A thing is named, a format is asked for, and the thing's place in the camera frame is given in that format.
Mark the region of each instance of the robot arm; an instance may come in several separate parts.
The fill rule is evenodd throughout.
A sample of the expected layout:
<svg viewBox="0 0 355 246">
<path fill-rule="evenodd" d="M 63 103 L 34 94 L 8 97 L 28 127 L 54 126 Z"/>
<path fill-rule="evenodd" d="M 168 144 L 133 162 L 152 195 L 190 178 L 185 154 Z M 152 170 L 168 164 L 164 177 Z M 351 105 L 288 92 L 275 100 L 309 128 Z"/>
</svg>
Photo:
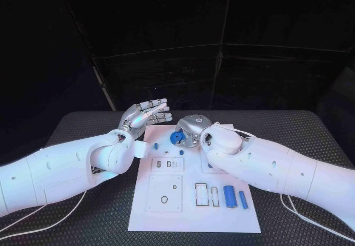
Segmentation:
<svg viewBox="0 0 355 246">
<path fill-rule="evenodd" d="M 255 187 L 312 202 L 355 230 L 355 170 L 315 160 L 276 142 L 237 133 L 200 115 L 187 116 L 177 132 L 200 142 L 214 168 Z"/>
<path fill-rule="evenodd" d="M 172 120 L 168 110 L 167 99 L 133 105 L 119 129 L 51 146 L 0 167 L 0 217 L 68 199 L 125 173 L 133 158 L 148 154 L 148 143 L 135 140 L 146 125 Z"/>
</svg>

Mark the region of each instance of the blue plastic part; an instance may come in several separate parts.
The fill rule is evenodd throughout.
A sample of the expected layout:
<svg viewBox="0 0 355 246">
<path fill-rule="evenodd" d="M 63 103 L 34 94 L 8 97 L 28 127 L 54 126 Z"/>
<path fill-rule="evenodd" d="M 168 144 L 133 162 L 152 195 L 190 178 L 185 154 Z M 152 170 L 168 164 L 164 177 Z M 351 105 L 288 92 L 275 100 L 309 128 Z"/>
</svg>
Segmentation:
<svg viewBox="0 0 355 246">
<path fill-rule="evenodd" d="M 177 145 L 177 142 L 178 141 L 182 141 L 185 139 L 185 135 L 184 135 L 184 132 L 180 131 L 180 132 L 174 132 L 172 135 L 171 135 L 171 142 L 174 145 Z"/>
<path fill-rule="evenodd" d="M 249 204 L 247 204 L 247 200 L 246 200 L 246 196 L 245 196 L 245 191 L 240 191 L 240 197 L 243 200 L 243 208 L 249 209 Z"/>
<path fill-rule="evenodd" d="M 237 199 L 236 199 L 236 193 L 234 193 L 234 187 L 226 186 L 224 187 L 224 198 L 226 198 L 226 205 L 229 208 L 237 207 Z"/>
</svg>

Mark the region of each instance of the textured rubber mat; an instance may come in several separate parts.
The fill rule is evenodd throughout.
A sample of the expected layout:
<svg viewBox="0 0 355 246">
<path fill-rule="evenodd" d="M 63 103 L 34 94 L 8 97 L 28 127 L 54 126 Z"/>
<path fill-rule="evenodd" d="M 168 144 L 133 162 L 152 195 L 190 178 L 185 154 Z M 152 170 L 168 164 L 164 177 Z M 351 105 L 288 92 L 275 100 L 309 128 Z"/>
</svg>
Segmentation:
<svg viewBox="0 0 355 246">
<path fill-rule="evenodd" d="M 308 111 L 172 111 L 174 121 L 191 114 L 204 114 L 213 122 L 233 123 L 237 129 L 279 142 L 307 156 L 343 167 L 354 168 L 318 116 Z M 68 114 L 53 134 L 50 145 L 106 134 L 118 128 L 123 112 L 76 112 Z M 324 229 L 307 223 L 286 210 L 279 194 L 252 187 L 262 233 L 129 232 L 132 202 L 139 159 L 131 170 L 87 192 L 68 219 L 50 230 L 0 241 L 0 245 L 354 245 Z M 51 204 L 2 236 L 44 228 L 74 208 L 81 195 Z M 299 212 L 344 235 L 355 233 L 322 208 L 295 198 Z M 35 208 L 0 218 L 0 228 Z"/>
</svg>

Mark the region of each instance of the blue battery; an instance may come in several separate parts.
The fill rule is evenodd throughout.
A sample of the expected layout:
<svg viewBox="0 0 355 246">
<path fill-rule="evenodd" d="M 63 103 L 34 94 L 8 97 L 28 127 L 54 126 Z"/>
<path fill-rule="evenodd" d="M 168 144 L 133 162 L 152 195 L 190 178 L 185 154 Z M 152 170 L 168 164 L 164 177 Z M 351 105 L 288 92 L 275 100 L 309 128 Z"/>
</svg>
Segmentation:
<svg viewBox="0 0 355 246">
<path fill-rule="evenodd" d="M 226 186 L 224 187 L 224 197 L 226 197 L 226 205 L 229 208 L 237 207 L 237 199 L 236 199 L 236 193 L 234 193 L 234 187 Z"/>
<path fill-rule="evenodd" d="M 249 204 L 247 204 L 247 200 L 246 200 L 246 196 L 245 196 L 245 191 L 240 191 L 240 197 L 243 200 L 243 208 L 249 209 Z"/>
</svg>

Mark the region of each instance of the white cable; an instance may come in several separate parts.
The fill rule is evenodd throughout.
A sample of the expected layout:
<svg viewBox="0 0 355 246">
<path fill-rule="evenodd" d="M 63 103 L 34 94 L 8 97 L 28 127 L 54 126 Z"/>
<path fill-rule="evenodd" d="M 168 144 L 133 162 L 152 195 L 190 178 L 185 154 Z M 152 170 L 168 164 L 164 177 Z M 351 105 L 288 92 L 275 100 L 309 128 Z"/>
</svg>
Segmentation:
<svg viewBox="0 0 355 246">
<path fill-rule="evenodd" d="M 325 227 L 324 225 L 321 225 L 320 223 L 317 223 L 312 219 L 309 219 L 308 217 L 305 217 L 302 214 L 299 214 L 298 209 L 296 209 L 296 207 L 295 207 L 295 205 L 294 205 L 291 196 L 288 195 L 288 197 L 289 197 L 289 200 L 291 200 L 291 205 L 292 205 L 292 207 L 294 207 L 295 210 L 292 210 L 292 209 L 286 206 L 286 204 L 285 204 L 285 202 L 283 202 L 283 195 L 281 194 L 281 200 L 282 200 L 283 206 L 285 206 L 295 214 L 298 214 L 298 216 L 301 217 L 301 219 L 304 219 L 307 222 L 312 223 L 315 226 L 324 228 L 327 231 L 330 231 L 331 233 L 334 233 L 337 236 L 343 237 L 344 239 L 350 240 L 351 242 L 355 242 L 355 239 L 353 239 L 353 238 L 344 236 L 340 232 L 334 231 L 333 229 L 330 229 L 328 227 Z"/>
<path fill-rule="evenodd" d="M 216 123 L 214 123 L 214 126 L 223 127 L 223 128 L 226 128 L 226 129 L 229 129 L 229 130 L 232 130 L 232 131 L 242 132 L 242 133 L 250 135 L 252 137 L 256 137 L 252 133 L 245 132 L 245 131 L 242 131 L 242 130 L 239 130 L 239 129 L 236 129 L 236 128 L 232 128 L 232 127 L 227 127 L 227 126 L 221 125 L 220 122 L 216 122 Z"/>
<path fill-rule="evenodd" d="M 28 231 L 28 232 L 22 232 L 22 233 L 12 234 L 12 235 L 9 235 L 9 236 L 6 236 L 6 237 L 2 237 L 0 240 L 6 239 L 6 238 L 9 238 L 9 237 L 15 237 L 15 236 L 21 236 L 21 235 L 34 233 L 34 232 L 41 232 L 41 231 L 44 231 L 44 230 L 53 228 L 54 226 L 57 226 L 57 225 L 68 218 L 68 216 L 73 214 L 74 210 L 76 210 L 77 207 L 80 206 L 80 203 L 81 203 L 81 201 L 83 201 L 83 199 L 84 199 L 86 193 L 87 193 L 87 191 L 84 192 L 83 197 L 81 197 L 81 199 L 80 199 L 80 202 L 79 202 L 79 204 L 76 205 L 76 207 L 74 207 L 73 211 L 70 212 L 70 214 L 68 214 L 68 215 L 67 215 L 67 216 L 66 216 L 66 217 L 64 217 L 54 225 L 51 225 L 50 227 L 45 227 L 45 228 L 42 228 L 42 229 L 34 230 L 34 231 Z"/>
<path fill-rule="evenodd" d="M 44 205 L 40 209 L 37 209 L 31 214 L 28 214 L 25 217 L 22 217 L 17 222 L 14 222 L 9 226 L 6 226 L 2 230 L 5 231 L 9 227 L 12 227 L 15 224 L 18 224 L 24 219 L 27 219 L 29 216 L 32 216 L 38 211 L 41 211 L 44 208 L 47 207 L 47 205 Z"/>
</svg>

